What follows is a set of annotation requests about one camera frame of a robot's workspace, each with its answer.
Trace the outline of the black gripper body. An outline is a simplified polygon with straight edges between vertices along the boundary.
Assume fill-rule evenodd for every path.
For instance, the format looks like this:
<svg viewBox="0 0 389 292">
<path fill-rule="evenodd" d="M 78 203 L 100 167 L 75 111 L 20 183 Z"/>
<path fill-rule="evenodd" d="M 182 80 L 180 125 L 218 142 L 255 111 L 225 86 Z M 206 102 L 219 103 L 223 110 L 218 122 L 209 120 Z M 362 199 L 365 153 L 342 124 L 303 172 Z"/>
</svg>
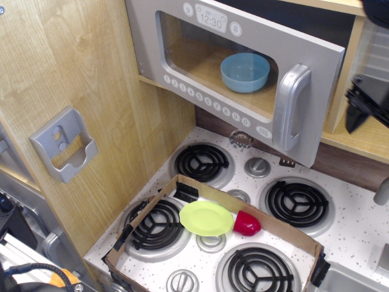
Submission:
<svg viewBox="0 0 389 292">
<path fill-rule="evenodd" d="M 363 74 L 352 79 L 353 87 L 346 92 L 349 101 L 360 100 L 370 116 L 388 127 L 388 82 Z"/>
</svg>

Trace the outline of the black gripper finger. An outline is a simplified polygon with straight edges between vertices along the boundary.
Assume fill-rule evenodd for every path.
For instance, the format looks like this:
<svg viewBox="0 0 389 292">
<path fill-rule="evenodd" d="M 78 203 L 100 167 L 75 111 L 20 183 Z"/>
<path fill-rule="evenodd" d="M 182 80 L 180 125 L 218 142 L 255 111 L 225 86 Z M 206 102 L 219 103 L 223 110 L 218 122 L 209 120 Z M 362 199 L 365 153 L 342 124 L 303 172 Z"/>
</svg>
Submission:
<svg viewBox="0 0 389 292">
<path fill-rule="evenodd" d="M 346 130 L 351 134 L 370 116 L 368 108 L 360 100 L 349 101 L 346 113 Z"/>
</svg>

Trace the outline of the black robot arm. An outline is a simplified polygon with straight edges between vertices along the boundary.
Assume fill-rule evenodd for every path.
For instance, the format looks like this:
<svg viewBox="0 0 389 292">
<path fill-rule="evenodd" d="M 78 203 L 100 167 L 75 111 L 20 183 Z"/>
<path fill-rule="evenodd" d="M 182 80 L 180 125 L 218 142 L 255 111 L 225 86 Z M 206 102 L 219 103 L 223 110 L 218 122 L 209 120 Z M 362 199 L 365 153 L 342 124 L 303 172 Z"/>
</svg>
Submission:
<svg viewBox="0 0 389 292">
<path fill-rule="evenodd" d="M 363 1 L 363 9 L 368 19 L 375 25 L 388 28 L 388 1 Z M 368 117 L 372 116 L 388 126 L 388 82 L 357 74 L 352 79 L 353 87 L 346 92 L 348 109 L 346 130 L 352 133 Z"/>
</svg>

